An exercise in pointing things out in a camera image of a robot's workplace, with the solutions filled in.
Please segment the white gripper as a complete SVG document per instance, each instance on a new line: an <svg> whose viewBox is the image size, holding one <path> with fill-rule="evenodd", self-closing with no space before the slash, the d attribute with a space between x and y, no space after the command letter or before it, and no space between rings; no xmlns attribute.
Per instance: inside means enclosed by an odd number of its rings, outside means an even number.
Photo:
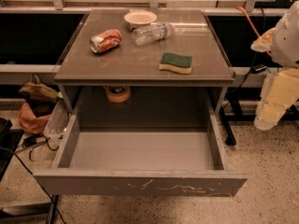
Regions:
<svg viewBox="0 0 299 224"><path fill-rule="evenodd" d="M259 36L250 48L258 52L271 51L275 63L295 67L268 74L263 82L254 125L267 131L275 127L299 99L299 1L292 4L275 28Z"/></svg>

